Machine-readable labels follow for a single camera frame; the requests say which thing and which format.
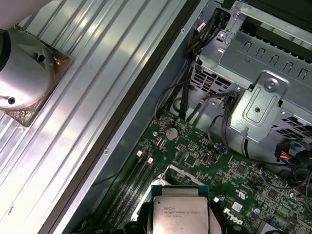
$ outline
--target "green circuit board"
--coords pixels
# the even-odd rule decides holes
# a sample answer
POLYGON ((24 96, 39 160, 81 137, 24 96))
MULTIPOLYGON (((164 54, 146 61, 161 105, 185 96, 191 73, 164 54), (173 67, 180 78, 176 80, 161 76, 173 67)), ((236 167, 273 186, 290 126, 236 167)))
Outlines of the green circuit board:
MULTIPOLYGON (((302 194, 268 187, 258 166, 216 149, 206 133, 168 112, 151 122, 104 198, 102 225, 113 231, 129 222, 152 181, 160 177, 173 185, 208 185, 210 200, 217 197, 224 215, 251 233, 262 221, 292 234, 311 233, 312 217, 305 203, 294 199, 302 194), (171 128, 178 132, 174 140, 166 135, 171 128)), ((271 173, 265 177, 273 185, 287 186, 271 173)))

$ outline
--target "ribbed metal panel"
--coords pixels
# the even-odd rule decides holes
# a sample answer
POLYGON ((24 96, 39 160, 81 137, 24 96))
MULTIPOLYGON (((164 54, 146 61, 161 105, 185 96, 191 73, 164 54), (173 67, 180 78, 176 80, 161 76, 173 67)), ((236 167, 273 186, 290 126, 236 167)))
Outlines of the ribbed metal panel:
POLYGON ((1 233, 37 233, 185 1, 54 1, 20 23, 75 63, 31 127, 0 113, 1 233))

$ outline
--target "red wire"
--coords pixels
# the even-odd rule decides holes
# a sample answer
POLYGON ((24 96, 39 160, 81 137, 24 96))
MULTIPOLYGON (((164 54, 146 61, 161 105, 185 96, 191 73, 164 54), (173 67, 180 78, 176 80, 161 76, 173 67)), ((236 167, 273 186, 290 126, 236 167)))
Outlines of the red wire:
POLYGON ((288 153, 286 153, 286 152, 284 152, 284 151, 282 151, 282 153, 281 153, 283 156, 286 156, 286 157, 288 157, 288 158, 293 158, 293 156, 292 155, 290 155, 290 154, 288 154, 288 153))

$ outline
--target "connector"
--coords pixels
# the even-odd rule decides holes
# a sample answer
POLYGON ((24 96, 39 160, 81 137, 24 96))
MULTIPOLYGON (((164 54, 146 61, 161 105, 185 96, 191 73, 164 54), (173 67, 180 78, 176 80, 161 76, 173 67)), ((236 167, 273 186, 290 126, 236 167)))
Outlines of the connector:
POLYGON ((296 171, 298 169, 308 169, 312 170, 312 154, 310 151, 303 150, 296 154, 295 157, 289 159, 288 167, 292 171, 296 171))
POLYGON ((279 159, 282 152, 288 153, 290 148, 291 148, 291 142, 290 141, 277 144, 275 152, 274 152, 275 157, 277 159, 279 159))

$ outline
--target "capacitor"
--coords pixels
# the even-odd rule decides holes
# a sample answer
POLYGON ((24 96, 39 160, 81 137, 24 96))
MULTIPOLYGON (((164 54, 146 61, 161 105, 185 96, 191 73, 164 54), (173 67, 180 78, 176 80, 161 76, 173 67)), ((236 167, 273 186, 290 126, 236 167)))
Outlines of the capacitor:
POLYGON ((254 212, 256 215, 259 215, 261 211, 260 211, 258 208, 255 208, 255 209, 253 210, 253 212, 254 212))
POLYGON ((225 200, 225 197, 223 195, 219 195, 219 200, 220 201, 224 201, 225 200))
POLYGON ((169 128, 166 131, 166 137, 168 140, 175 140, 175 139, 177 139, 178 136, 179 136, 178 131, 175 128, 169 128))

